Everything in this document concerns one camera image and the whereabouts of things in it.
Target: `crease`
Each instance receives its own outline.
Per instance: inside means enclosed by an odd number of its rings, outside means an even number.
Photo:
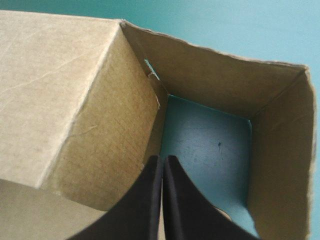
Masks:
[[[95,47],[93,47],[93,48],[90,48],[88,51],[86,51],[86,52],[84,52],[84,53],[82,53],[82,54],[80,54],[80,55],[72,58],[71,60],[68,60],[67,62],[64,62],[63,64],[61,64],[60,66],[58,66],[55,71],[48,71],[48,72],[46,72],[44,75],[42,75],[41,77],[38,77],[38,78],[33,79],[33,80],[31,80],[31,81],[24,82],[24,83],[20,83],[20,84],[18,84],[18,85],[16,85],[16,86],[12,86],[12,87],[7,88],[6,90],[0,92],[0,96],[1,96],[2,94],[4,94],[5,92],[8,92],[8,91],[13,90],[13,89],[16,89],[16,88],[20,88],[20,87],[27,86],[27,85],[29,85],[29,84],[32,84],[32,83],[34,83],[34,82],[36,82],[36,81],[39,81],[39,80],[45,78],[45,77],[48,76],[48,75],[55,74],[55,73],[59,72],[62,67],[64,67],[64,66],[72,63],[73,61],[75,61],[75,60],[77,60],[77,59],[79,59],[79,58],[87,55],[89,52],[93,51],[93,50],[96,49],[96,48],[99,48],[99,47],[102,46],[103,44],[99,44],[98,46],[95,46]]]
[[[91,132],[93,129],[96,129],[97,127],[98,127],[98,125],[91,126],[91,127],[89,127],[89,129],[88,129],[87,131],[84,131],[84,132],[81,132],[81,133],[77,133],[77,134],[69,135],[68,138],[73,138],[73,137],[78,137],[78,136],[85,135],[85,134]]]
[[[17,39],[18,36],[19,36],[19,32],[12,38],[9,46],[6,48],[6,50],[4,50],[3,54],[0,56],[0,62],[3,60],[3,58],[5,57],[7,52],[9,51],[9,49],[12,47],[12,45],[14,44],[14,42]]]
[[[47,26],[47,27],[44,27],[44,28],[41,28],[41,29],[39,29],[38,31],[35,31],[35,32],[33,32],[32,34],[26,36],[23,40],[27,40],[27,39],[31,38],[33,35],[36,35],[36,34],[40,33],[41,31],[47,30],[47,29],[49,29],[49,28],[51,28],[51,27],[52,27],[52,25]]]
[[[0,109],[0,113],[5,110],[6,106],[11,103],[13,101],[13,99],[10,99],[1,109]]]
[[[278,98],[280,98],[284,93],[286,93],[290,88],[292,88],[298,81],[299,81],[299,77],[304,74],[306,72],[306,69],[302,69],[300,70],[296,76],[293,78],[292,82],[290,83],[290,85],[286,86],[282,91],[280,91],[276,96],[274,96],[272,99],[270,99],[265,105],[263,105],[262,107],[260,107],[260,109],[258,111],[256,111],[254,114],[251,115],[251,117],[249,117],[249,119],[253,119],[255,118],[257,115],[259,115],[261,112],[263,112],[267,106],[269,106],[271,103],[273,103],[275,100],[277,100]]]

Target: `open cardboard box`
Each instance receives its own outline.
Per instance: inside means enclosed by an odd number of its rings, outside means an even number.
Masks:
[[[0,11],[0,25],[2,186],[107,211],[159,154],[171,94],[251,121],[257,232],[308,238],[316,108],[306,66],[220,53],[119,19]],[[27,208],[26,192],[1,211]],[[6,216],[6,226],[18,224]]]

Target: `cardboard wall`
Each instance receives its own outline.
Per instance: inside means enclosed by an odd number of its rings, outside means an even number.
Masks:
[[[263,239],[303,240],[309,234],[315,110],[304,72],[251,120],[248,207]]]
[[[222,54],[128,22],[121,27],[170,94],[248,119],[304,71],[302,65]]]
[[[119,21],[0,10],[0,178],[39,188]]]
[[[0,180],[0,240],[63,240],[105,212],[48,191]]]
[[[158,102],[120,29],[101,66],[42,188],[105,211],[141,172]]]
[[[166,111],[168,105],[168,92],[164,88],[162,82],[152,73],[149,73],[147,76],[152,85],[154,93],[156,94],[159,110],[156,114],[148,145],[144,153],[144,164],[148,161],[150,156],[160,154],[162,135],[164,131]]]

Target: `black object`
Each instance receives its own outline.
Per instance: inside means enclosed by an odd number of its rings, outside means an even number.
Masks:
[[[257,240],[225,218],[191,182],[176,156],[164,163],[166,240]]]
[[[99,220],[70,240],[157,240],[162,162],[151,156],[122,199]]]

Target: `teal surface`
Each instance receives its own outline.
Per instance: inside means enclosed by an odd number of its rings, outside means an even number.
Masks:
[[[251,124],[170,96],[162,137],[162,159],[175,155],[201,193],[232,221],[257,236],[246,208]]]
[[[0,0],[0,9],[122,18],[223,52],[307,64],[320,90],[319,0]],[[320,239],[319,149],[311,240]]]

